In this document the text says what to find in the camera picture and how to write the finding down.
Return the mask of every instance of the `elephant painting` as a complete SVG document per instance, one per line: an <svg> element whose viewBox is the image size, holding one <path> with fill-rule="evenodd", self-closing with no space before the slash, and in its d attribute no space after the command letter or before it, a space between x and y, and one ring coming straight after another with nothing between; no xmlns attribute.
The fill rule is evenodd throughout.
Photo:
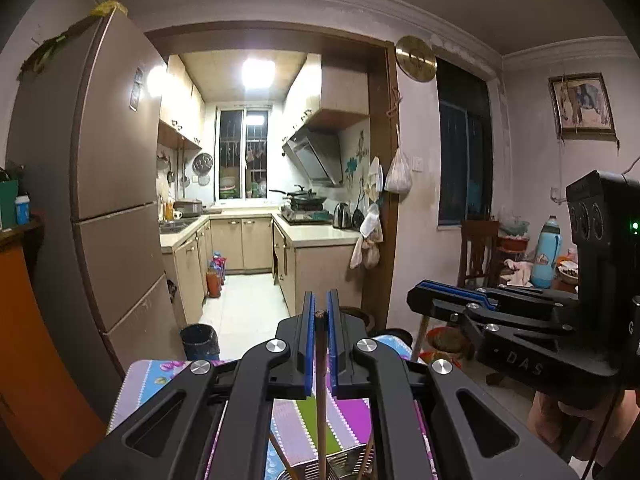
<svg viewBox="0 0 640 480"><path fill-rule="evenodd" d="M558 134L612 134L609 98L602 74L575 74L549 79Z"/></svg>

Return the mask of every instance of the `person's hand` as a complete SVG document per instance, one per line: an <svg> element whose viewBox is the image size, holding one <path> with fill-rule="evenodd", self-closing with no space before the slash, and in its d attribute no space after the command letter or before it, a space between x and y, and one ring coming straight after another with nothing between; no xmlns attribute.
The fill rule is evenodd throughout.
<svg viewBox="0 0 640 480"><path fill-rule="evenodd" d="M560 433L562 431L564 413L592 420L594 423L591 424L588 434L575 453L575 457L578 460L585 461L591 457L611 401L612 394L604 397L602 401L591 410L578 410L562 402L557 402L541 392L536 392L536 397L529 411L527 427L529 431L546 442L551 449L558 452L562 444L560 442ZM611 414L607 429L596 454L596 462L601 466L604 466L611 459L625 439L626 434L631 429L640 412L640 408L638 408L639 404L640 393L637 394L633 390L627 390L617 400L617 405Z"/></svg>

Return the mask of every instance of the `colorful tablecloth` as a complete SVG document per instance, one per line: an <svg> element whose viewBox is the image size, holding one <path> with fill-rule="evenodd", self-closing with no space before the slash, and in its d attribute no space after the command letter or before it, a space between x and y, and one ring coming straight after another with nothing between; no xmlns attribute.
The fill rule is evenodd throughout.
<svg viewBox="0 0 640 480"><path fill-rule="evenodd" d="M394 336L383 335L378 341L394 348L404 359L411 355L411 349ZM189 362L143 360L129 367L120 390L120 395L111 415L108 432L113 431L123 420L155 395L165 384L180 373ZM335 399L330 394L327 375L327 432L326 452L328 454L366 444L371 432L369 399ZM316 445L318 431L316 425L316 392L305 400L276 399L271 414L271 431L276 436L285 456L291 464L318 458ZM435 473L431 450L426 436L425 446L430 458L432 472ZM284 470L284 465L269 443L265 480L275 480Z"/></svg>

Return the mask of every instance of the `wooden chair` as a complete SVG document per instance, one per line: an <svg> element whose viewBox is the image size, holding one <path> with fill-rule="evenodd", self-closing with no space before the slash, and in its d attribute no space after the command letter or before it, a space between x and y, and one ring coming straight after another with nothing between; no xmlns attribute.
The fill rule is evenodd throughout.
<svg viewBox="0 0 640 480"><path fill-rule="evenodd" d="M464 288L467 280L476 278L484 278L482 286L497 286L498 269L494 268L492 261L497 243L497 220L462 221L457 286Z"/></svg>

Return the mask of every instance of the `refrigerator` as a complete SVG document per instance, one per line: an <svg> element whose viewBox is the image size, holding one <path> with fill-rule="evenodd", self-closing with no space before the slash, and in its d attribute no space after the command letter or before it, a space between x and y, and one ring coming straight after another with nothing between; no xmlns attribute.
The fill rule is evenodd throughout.
<svg viewBox="0 0 640 480"><path fill-rule="evenodd" d="M88 18L22 74L7 160L26 167L44 222L33 288L78 389L108 420L129 365L184 359L158 231L161 97L148 75L164 61L126 15ZM28 358L28 342L25 344Z"/></svg>

